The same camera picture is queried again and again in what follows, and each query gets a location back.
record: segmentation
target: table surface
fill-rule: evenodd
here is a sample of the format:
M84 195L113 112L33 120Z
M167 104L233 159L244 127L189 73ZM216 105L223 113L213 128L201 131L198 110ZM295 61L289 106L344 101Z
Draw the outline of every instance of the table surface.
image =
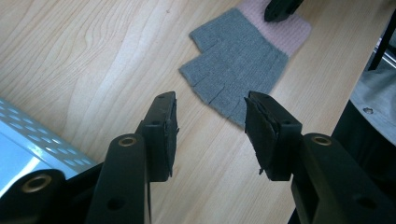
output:
M177 69L199 55L188 34L230 1L0 1L0 97L96 161L133 133L152 100L177 93L174 176L151 189L154 223L286 223L290 182L270 182L243 130L194 95ZM331 134L395 7L305 0L312 33L271 95Z

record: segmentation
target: perforated metal panel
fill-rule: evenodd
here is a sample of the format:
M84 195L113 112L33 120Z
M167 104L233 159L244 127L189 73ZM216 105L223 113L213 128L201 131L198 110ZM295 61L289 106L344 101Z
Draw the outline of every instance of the perforated metal panel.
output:
M0 98L0 176L12 166L21 167L21 158L28 153L50 168L64 172L66 178L81 173L96 163L66 143L61 137ZM20 151L24 156L16 156Z

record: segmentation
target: metal screw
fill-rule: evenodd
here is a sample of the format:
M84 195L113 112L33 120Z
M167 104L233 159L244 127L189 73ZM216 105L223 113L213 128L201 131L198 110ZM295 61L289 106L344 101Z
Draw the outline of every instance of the metal screw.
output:
M363 108L363 111L366 114L374 114L374 110L370 107Z

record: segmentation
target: pink glove cuff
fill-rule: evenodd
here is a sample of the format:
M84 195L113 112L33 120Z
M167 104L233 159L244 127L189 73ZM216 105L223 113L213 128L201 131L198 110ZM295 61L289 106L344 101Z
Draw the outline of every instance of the pink glove cuff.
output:
M308 38L310 24L297 16L290 15L285 21L264 21L264 10L271 0L245 0L238 8L242 14L262 33L271 44L291 56Z

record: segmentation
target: wooden table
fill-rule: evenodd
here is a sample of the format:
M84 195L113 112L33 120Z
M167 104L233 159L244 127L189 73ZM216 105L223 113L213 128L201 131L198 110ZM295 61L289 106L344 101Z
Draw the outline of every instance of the wooden table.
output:
M177 71L199 52L188 33L230 1L0 1L0 97L91 158L133 133L153 98L177 93L174 177L152 184L154 223L286 223L290 183L259 176L243 130ZM391 0L305 0L313 26L274 96L304 133L331 134L395 7Z

